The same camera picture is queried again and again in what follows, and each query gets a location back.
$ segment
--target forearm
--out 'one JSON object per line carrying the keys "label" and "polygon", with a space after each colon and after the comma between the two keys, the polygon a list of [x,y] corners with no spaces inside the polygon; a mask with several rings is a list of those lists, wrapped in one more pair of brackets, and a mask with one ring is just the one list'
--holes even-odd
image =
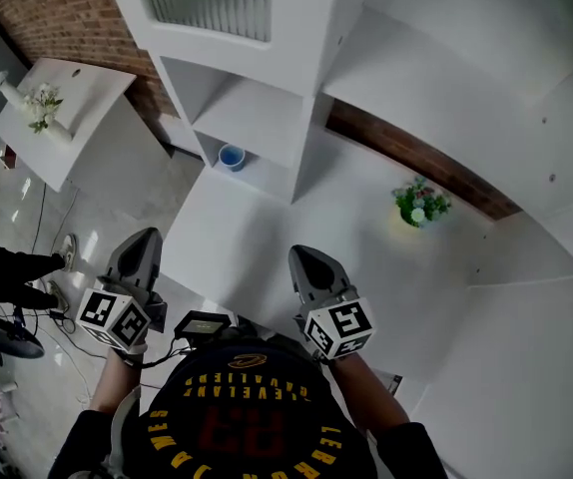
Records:
{"label": "forearm", "polygon": [[357,353],[334,361],[330,371],[361,431],[367,429],[378,438],[387,429],[409,421],[404,409]]}
{"label": "forearm", "polygon": [[112,348],[109,348],[105,368],[89,409],[115,413],[122,400],[140,384],[140,373],[140,369],[127,365]]}

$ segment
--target white table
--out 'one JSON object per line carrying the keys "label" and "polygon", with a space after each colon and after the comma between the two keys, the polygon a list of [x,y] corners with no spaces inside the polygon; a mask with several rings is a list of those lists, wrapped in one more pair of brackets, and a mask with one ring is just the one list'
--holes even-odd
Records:
{"label": "white table", "polygon": [[468,254],[490,222],[455,202],[425,230],[399,219],[391,190],[414,173],[325,132],[313,136],[312,186],[292,206],[205,169],[163,246],[161,271],[218,305],[298,338],[290,247],[342,262],[375,312],[371,366],[429,379],[464,315]]}
{"label": "white table", "polygon": [[56,192],[69,180],[111,207],[138,216],[169,157],[124,96],[135,78],[87,64],[39,59],[18,89],[24,92],[44,82],[58,87],[63,103],[56,118],[73,140],[66,144],[34,134],[9,103],[0,114],[0,137]]}

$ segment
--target black pants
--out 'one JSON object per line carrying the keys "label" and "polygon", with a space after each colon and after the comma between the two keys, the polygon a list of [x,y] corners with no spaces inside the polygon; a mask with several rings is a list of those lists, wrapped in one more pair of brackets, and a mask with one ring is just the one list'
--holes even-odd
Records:
{"label": "black pants", "polygon": [[56,253],[30,255],[0,248],[0,303],[13,303],[24,308],[56,308],[56,296],[25,285],[25,282],[63,267],[65,261]]}

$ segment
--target black t-shirt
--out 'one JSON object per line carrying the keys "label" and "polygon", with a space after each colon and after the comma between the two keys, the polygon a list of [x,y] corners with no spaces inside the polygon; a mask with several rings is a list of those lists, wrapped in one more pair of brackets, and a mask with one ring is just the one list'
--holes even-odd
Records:
{"label": "black t-shirt", "polygon": [[[83,412],[50,477],[97,466],[110,425],[105,414]],[[255,341],[190,354],[123,440],[132,478],[377,477],[366,440],[315,366]],[[445,477],[420,424],[392,428],[378,451],[396,479]]]}

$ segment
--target person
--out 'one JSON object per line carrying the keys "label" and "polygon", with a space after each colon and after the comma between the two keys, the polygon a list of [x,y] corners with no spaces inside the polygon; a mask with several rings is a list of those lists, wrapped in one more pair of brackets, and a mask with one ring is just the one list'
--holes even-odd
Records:
{"label": "person", "polygon": [[328,365],[353,426],[319,364],[300,348],[214,339],[180,362],[141,417],[125,417],[121,406],[140,370],[110,348],[90,407],[49,478],[368,479],[377,471],[366,431],[395,479],[446,478],[424,426],[409,421],[357,353]]}
{"label": "person", "polygon": [[76,248],[74,235],[66,235],[60,249],[51,255],[12,252],[0,246],[0,303],[65,311],[69,304],[55,281],[47,282],[47,292],[27,285],[27,282],[58,269],[71,271]]}

